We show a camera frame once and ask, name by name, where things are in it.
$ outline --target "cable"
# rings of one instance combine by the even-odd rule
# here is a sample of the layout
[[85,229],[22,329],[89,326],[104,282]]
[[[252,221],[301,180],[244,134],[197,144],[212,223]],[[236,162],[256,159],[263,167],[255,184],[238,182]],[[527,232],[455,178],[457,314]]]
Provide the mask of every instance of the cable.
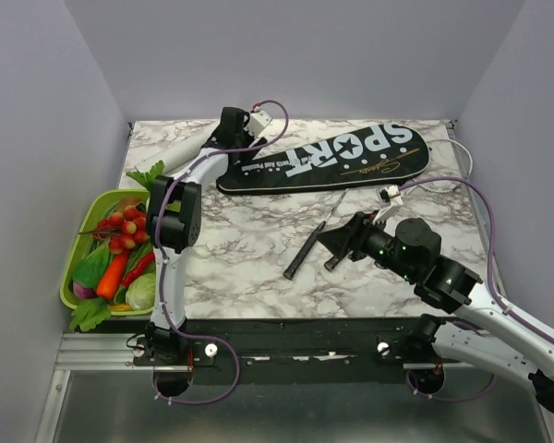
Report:
[[490,202],[488,201],[487,197],[484,195],[482,190],[478,188],[473,183],[469,182],[468,180],[463,179],[462,177],[455,177],[451,175],[442,175],[439,177],[432,177],[432,178],[424,178],[422,180],[416,180],[411,183],[406,183],[399,187],[401,191],[413,187],[413,186],[419,186],[423,185],[424,183],[429,182],[437,182],[440,180],[449,180],[454,182],[460,182],[464,185],[470,187],[474,192],[478,194],[482,202],[484,203],[485,207],[487,208],[488,218],[490,219],[490,240],[488,242],[488,259],[487,259],[487,280],[488,280],[488,289],[490,290],[490,295],[492,296],[493,300],[497,303],[497,305],[500,306],[501,309],[503,309],[503,312],[507,315],[511,316],[515,321],[519,322],[524,327],[528,328],[535,334],[537,334],[542,339],[552,343],[554,345],[554,337],[549,335],[548,333],[544,332],[542,329],[534,326],[529,321],[527,321],[525,318],[521,317],[519,314],[514,312],[512,309],[509,308],[509,305],[506,304],[502,298],[500,297],[499,293],[497,293],[497,290],[495,289],[495,283],[494,283],[494,274],[492,271],[492,263],[494,260],[494,254],[495,254],[495,240],[496,240],[496,223],[495,223],[495,215],[492,211],[492,208],[490,206]]
[[[250,152],[252,150],[262,150],[263,148],[266,148],[266,147],[272,145],[277,140],[279,140],[280,138],[283,137],[283,135],[285,134],[285,131],[287,131],[287,127],[289,126],[289,113],[287,113],[287,110],[285,109],[285,107],[281,103],[279,103],[275,100],[264,100],[262,102],[256,103],[253,106],[253,111],[255,109],[257,109],[258,107],[262,106],[263,104],[268,104],[268,103],[275,104],[275,105],[279,106],[281,108],[281,110],[283,111],[283,115],[284,115],[284,118],[285,118],[285,123],[283,125],[283,129],[277,135],[277,137],[275,137],[274,139],[272,139],[272,140],[270,140],[267,143],[262,144],[262,145],[252,146],[252,147],[249,147],[249,148],[237,148],[237,149],[233,149],[233,150],[215,150],[214,152],[209,153],[205,157],[199,157],[198,159],[196,159],[193,163],[191,163],[188,166],[188,169],[183,174],[180,174],[171,183],[171,185],[168,186],[168,190],[166,191],[166,194],[164,195],[163,203],[160,207],[160,213],[158,214],[158,220],[163,219],[164,211],[166,210],[166,205],[168,205],[168,201],[170,200],[170,196],[173,194],[173,191],[178,186],[178,184],[182,180],[186,179],[191,174],[191,172],[193,172],[200,164],[205,162],[209,157],[213,157],[213,156],[216,156],[216,155],[222,155],[222,154],[234,154],[234,153],[237,153],[237,152]],[[217,341],[220,344],[222,344],[223,346],[225,346],[227,348],[227,350],[230,352],[230,354],[234,357],[236,373],[235,373],[234,381],[232,382],[230,387],[224,393],[218,395],[217,397],[213,397],[211,399],[208,399],[208,400],[194,400],[194,401],[179,400],[179,399],[174,399],[172,397],[163,396],[161,394],[161,392],[158,390],[158,378],[155,378],[154,382],[153,382],[154,390],[156,391],[156,397],[155,398],[157,399],[159,397],[162,397],[163,399],[167,400],[169,404],[171,404],[171,403],[179,403],[179,404],[211,404],[211,403],[215,403],[215,402],[217,402],[221,399],[224,399],[228,395],[230,395],[230,393],[234,390],[234,388],[238,384],[238,380],[240,378],[240,362],[238,360],[238,354],[236,353],[236,351],[232,347],[232,345],[230,345],[230,343],[228,343],[224,339],[220,339],[219,337],[212,337],[212,336],[209,336],[209,335],[187,334],[187,333],[181,331],[179,328],[177,328],[176,325],[173,323],[172,319],[170,318],[168,308],[166,307],[166,300],[164,298],[164,292],[163,292],[163,281],[164,281],[164,274],[166,273],[166,265],[168,263],[168,255],[166,254],[166,251],[164,251],[164,248],[162,247],[162,245],[160,243],[160,226],[161,226],[161,223],[156,223],[156,228],[154,230],[154,244],[156,245],[156,247],[158,247],[162,251],[162,255],[163,255],[163,264],[161,266],[160,279],[158,281],[158,291],[159,291],[159,294],[160,294],[160,303],[161,303],[164,318],[166,318],[166,321],[168,322],[171,330],[175,334],[177,334],[177,335],[179,335],[179,336],[181,336],[185,339]]]
[[[482,334],[479,331],[477,331],[476,328],[468,322],[465,322],[461,319],[456,319],[452,321],[452,324],[461,329],[471,330],[477,336],[482,337]],[[438,363],[435,366],[435,369],[438,369],[439,366],[443,367],[443,363],[441,359],[438,360]],[[413,384],[413,382],[411,381],[411,377],[415,378],[415,384]],[[480,397],[487,394],[492,389],[492,387],[495,386],[496,382],[497,382],[497,376],[493,374],[492,378],[490,379],[490,382],[488,382],[488,385],[477,394],[471,397],[465,397],[463,399],[448,399],[445,397],[438,397],[437,395],[426,394],[425,392],[421,392],[420,390],[418,390],[418,383],[416,381],[416,376],[413,373],[413,371],[406,371],[406,385],[408,385],[408,388],[410,388],[410,390],[413,392],[414,395],[418,395],[419,397],[422,397],[424,399],[442,401],[445,403],[466,403],[467,401],[478,400]]]

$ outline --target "robotic arm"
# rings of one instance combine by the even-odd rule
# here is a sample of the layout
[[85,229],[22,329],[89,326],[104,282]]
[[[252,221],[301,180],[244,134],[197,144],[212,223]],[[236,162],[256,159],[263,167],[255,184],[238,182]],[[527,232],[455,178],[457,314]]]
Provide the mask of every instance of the robotic arm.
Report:
[[[147,219],[159,283],[147,332],[154,352],[176,352],[184,347],[173,328],[182,330],[186,324],[186,264],[199,237],[202,190],[238,160],[237,153],[223,150],[250,146],[270,121],[258,110],[246,113],[224,108],[220,125],[199,156],[173,177],[156,179]],[[185,178],[175,183],[175,177]],[[506,300],[501,299],[507,308],[501,308],[479,276],[440,253],[440,236],[422,219],[401,221],[394,236],[385,233],[385,221],[402,206],[398,188],[389,189],[387,207],[371,214],[358,212],[345,226],[321,233],[319,241],[338,260],[347,256],[353,261],[372,258],[376,266],[389,269],[414,285],[415,294],[425,303],[469,320],[491,334],[480,337],[442,318],[423,315],[411,332],[419,343],[413,354],[422,352],[424,343],[429,355],[466,362],[508,378],[533,391],[540,404],[554,413],[554,344],[515,321],[510,311],[516,309],[519,318],[541,329],[544,335],[554,337],[554,329]],[[160,220],[161,209],[175,201],[180,201],[180,210],[166,209]],[[159,244],[155,241],[156,231]]]

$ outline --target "bunch of radishes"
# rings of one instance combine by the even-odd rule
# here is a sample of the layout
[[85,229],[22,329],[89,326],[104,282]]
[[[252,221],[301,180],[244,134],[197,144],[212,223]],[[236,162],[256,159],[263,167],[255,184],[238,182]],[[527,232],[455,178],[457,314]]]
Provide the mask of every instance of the bunch of radishes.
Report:
[[98,233],[92,236],[96,240],[109,238],[109,250],[112,254],[121,254],[126,249],[133,249],[136,245],[150,241],[150,236],[146,232],[146,214],[133,205],[127,206],[123,212],[114,212],[108,219],[99,221],[95,231]]

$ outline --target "green basket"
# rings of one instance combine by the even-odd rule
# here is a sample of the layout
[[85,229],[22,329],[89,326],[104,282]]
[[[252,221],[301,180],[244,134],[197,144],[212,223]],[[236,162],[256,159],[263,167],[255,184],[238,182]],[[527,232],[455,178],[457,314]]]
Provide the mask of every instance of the green basket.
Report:
[[[96,224],[102,218],[103,214],[111,208],[116,202],[125,197],[139,197],[144,201],[147,200],[150,193],[146,189],[116,189],[114,191],[105,192],[99,196],[90,206],[88,214],[80,226],[80,231],[88,231],[94,229]],[[72,246],[72,252],[66,264],[66,271],[64,273],[64,279],[62,285],[59,288],[59,298],[62,299],[62,303],[71,309],[76,309],[78,306],[78,298],[72,293],[72,272],[80,261],[87,255],[87,250],[90,245],[90,235],[78,235],[74,246]],[[129,316],[143,316],[149,314],[153,307],[149,309],[141,309],[139,311],[112,311],[111,314],[114,317],[129,317]]]

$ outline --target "white marble surface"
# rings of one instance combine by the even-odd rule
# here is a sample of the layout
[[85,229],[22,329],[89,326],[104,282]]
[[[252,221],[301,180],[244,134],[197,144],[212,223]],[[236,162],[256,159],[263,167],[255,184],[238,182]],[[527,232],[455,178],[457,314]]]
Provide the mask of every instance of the white marble surface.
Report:
[[[171,148],[209,121],[137,122],[126,158],[125,171],[155,152]],[[298,147],[374,124],[380,120],[293,120],[287,134],[261,152]],[[395,121],[410,126],[425,141],[447,138],[439,121]],[[283,121],[267,129],[270,138]],[[451,146],[432,145],[432,159],[444,172],[456,170]],[[137,187],[127,177],[119,187]],[[266,197],[228,197],[210,186],[203,196],[202,231],[187,266],[187,316],[191,318],[277,317],[399,317],[440,313],[413,295],[412,287],[369,259],[346,259],[333,273],[323,268],[330,254],[317,244],[295,276],[288,281],[283,270],[322,221],[341,191]],[[467,196],[417,189],[406,206],[388,222],[423,217],[443,238],[442,253],[465,266],[484,272],[484,248]],[[328,227],[345,223],[356,211],[379,206],[374,188],[350,190]]]

